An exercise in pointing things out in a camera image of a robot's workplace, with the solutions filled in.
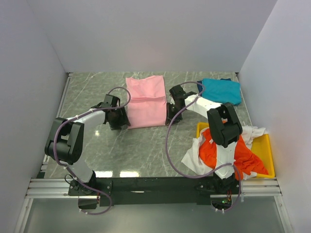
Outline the pink t shirt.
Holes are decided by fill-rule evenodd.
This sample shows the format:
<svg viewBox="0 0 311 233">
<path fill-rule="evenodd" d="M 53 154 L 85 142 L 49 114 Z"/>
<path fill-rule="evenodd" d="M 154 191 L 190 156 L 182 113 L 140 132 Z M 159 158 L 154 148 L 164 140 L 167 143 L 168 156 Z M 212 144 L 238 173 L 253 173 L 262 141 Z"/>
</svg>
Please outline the pink t shirt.
<svg viewBox="0 0 311 233">
<path fill-rule="evenodd" d="M 166 90 L 164 77 L 126 78 L 130 102 L 127 105 L 129 129 L 164 126 L 166 122 Z"/>
</svg>

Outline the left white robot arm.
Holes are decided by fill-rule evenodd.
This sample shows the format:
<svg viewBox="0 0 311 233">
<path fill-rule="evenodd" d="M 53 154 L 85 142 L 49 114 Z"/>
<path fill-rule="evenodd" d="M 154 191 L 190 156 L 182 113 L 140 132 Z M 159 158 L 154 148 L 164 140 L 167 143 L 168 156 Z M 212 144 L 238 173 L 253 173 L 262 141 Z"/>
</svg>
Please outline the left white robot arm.
<svg viewBox="0 0 311 233">
<path fill-rule="evenodd" d="M 56 118 L 45 145 L 45 154 L 68 168 L 81 181 L 80 189 L 86 195 L 96 192 L 97 183 L 95 172 L 82 159 L 85 132 L 101 124 L 109 124 L 111 130 L 130 126 L 120 98 L 107 94 L 103 102 L 80 116 Z"/>
</svg>

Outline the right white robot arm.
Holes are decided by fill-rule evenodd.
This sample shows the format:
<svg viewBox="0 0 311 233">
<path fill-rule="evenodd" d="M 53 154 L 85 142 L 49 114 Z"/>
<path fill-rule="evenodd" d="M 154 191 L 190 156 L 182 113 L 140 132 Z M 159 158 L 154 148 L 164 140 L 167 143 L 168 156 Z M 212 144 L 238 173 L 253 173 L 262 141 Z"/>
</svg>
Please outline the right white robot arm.
<svg viewBox="0 0 311 233">
<path fill-rule="evenodd" d="M 217 193 L 225 193 L 235 182 L 234 155 L 237 142 L 242 134 L 242 126 L 231 103 L 216 103 L 201 97 L 195 92 L 185 92 L 176 85 L 169 90 L 173 103 L 167 103 L 166 125 L 182 120 L 185 110 L 206 117 L 212 142 L 216 144 L 216 167 L 212 171 L 194 179 L 213 174 L 213 188 Z"/>
</svg>

